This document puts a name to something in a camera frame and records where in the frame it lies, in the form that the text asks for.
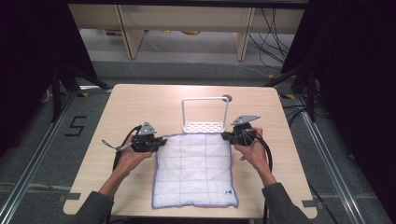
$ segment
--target grid pattern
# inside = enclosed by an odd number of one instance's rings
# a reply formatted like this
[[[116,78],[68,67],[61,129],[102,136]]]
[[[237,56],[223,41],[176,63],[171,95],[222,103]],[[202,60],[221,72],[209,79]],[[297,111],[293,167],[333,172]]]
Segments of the grid pattern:
[[[157,155],[152,207],[238,206],[230,143],[219,133],[165,136]]]

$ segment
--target purple border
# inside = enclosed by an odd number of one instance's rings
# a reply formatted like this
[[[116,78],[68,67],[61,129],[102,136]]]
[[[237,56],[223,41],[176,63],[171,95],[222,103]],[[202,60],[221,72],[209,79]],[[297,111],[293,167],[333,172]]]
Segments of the purple border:
[[[220,133],[175,133],[175,134],[169,134],[169,135],[164,135],[163,138],[166,137],[173,137],[173,136],[177,136],[177,135],[190,135],[190,134],[220,134]],[[152,185],[152,191],[151,191],[151,207],[153,209],[162,209],[162,208],[171,208],[171,207],[184,207],[184,206],[194,206],[194,207],[202,207],[202,208],[226,208],[226,207],[230,207],[233,206],[234,208],[237,208],[239,206],[239,199],[238,196],[236,195],[236,191],[233,187],[233,153],[231,151],[231,144],[228,145],[228,149],[229,149],[229,154],[230,154],[230,179],[231,179],[231,188],[233,189],[233,195],[235,197],[236,200],[236,204],[229,204],[229,203],[214,203],[214,204],[208,204],[208,203],[180,203],[180,204],[169,204],[169,205],[158,205],[158,206],[154,206],[154,190],[156,187],[156,183],[157,183],[157,173],[158,173],[158,156],[157,153],[155,154],[155,161],[157,163],[157,167],[155,169],[155,173],[154,173],[154,178],[153,178],[153,185]]]

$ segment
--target gray floor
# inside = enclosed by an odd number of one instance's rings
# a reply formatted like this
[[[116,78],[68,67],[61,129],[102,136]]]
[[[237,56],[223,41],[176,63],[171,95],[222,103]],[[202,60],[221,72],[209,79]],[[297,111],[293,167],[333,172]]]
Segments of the gray floor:
[[[181,32],[148,31],[137,58],[132,61],[126,58],[119,36],[107,36],[104,31],[96,30],[81,30],[81,35],[97,75],[112,85],[159,83],[260,86],[268,82],[270,75],[279,76],[278,70],[262,65],[259,51],[251,41],[248,43],[246,59],[238,62],[232,34],[202,32],[198,35],[184,35]],[[258,35],[253,37],[260,41]],[[293,39],[293,35],[279,37],[286,45]],[[280,57],[276,50],[273,53]],[[263,55],[262,60],[270,66],[281,65]],[[81,85],[90,85],[83,80],[79,82]],[[279,94],[290,94],[291,83],[292,78],[279,84],[276,87]],[[86,97],[77,97],[73,101],[10,223],[62,223],[67,219],[63,212],[62,196],[66,195],[73,184],[108,97],[109,93],[89,93]],[[281,103],[283,106],[296,105],[293,99],[281,99]],[[294,107],[285,108],[285,115],[293,110]],[[332,120],[327,117],[325,109],[318,107],[315,111],[321,134],[366,223],[391,223],[358,165],[346,157],[347,147]],[[13,184],[19,180],[50,126],[51,112],[51,101],[43,104],[35,112],[35,118],[23,128],[20,144],[10,148],[0,159],[1,203],[7,198]],[[81,136],[67,137],[67,133],[76,131],[69,128],[75,116],[87,117],[75,123],[84,126],[84,130]],[[290,130],[308,182],[333,212],[338,223],[351,223],[301,115],[296,117]],[[313,223],[333,223],[321,204],[318,204],[318,216],[313,219]]]

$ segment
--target human hand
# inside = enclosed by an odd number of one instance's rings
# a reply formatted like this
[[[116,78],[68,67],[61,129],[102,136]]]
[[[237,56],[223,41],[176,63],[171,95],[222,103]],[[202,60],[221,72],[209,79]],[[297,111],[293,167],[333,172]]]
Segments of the human hand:
[[[262,136],[262,128],[253,129],[257,132],[259,136]],[[250,146],[245,147],[236,144],[234,145],[234,148],[237,151],[240,151],[243,155],[239,159],[240,161],[248,161],[253,166],[253,168],[256,169],[265,187],[276,182],[268,165],[265,148],[257,138],[254,139],[253,143]]]
[[[253,128],[260,136],[262,136],[262,128]],[[267,155],[264,146],[257,138],[254,139],[250,146],[234,145],[237,151],[242,153],[240,161],[248,161],[257,170],[260,167],[268,166]]]
[[[134,136],[131,134],[126,143],[131,142],[133,137]],[[120,172],[122,176],[126,177],[141,161],[151,156],[152,152],[135,152],[131,147],[127,147],[121,152],[116,170]]]
[[[127,143],[132,141],[134,136],[131,135],[127,139]],[[152,156],[151,152],[135,152],[131,147],[125,148],[120,155],[119,162],[116,169],[114,169],[111,176],[100,188],[99,193],[113,198],[117,192],[122,180],[131,173],[131,171],[139,165],[141,161]]]

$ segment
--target sleeve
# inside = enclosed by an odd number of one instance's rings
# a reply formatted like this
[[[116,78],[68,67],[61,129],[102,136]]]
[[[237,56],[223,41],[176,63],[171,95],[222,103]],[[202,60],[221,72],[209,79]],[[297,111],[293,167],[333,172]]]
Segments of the sleeve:
[[[262,189],[269,209],[271,224],[311,223],[299,207],[291,199],[281,183],[275,183]]]
[[[76,215],[68,219],[66,223],[102,223],[106,219],[106,216],[110,212],[113,204],[114,202],[107,196],[93,191],[88,196],[84,204],[79,208]]]

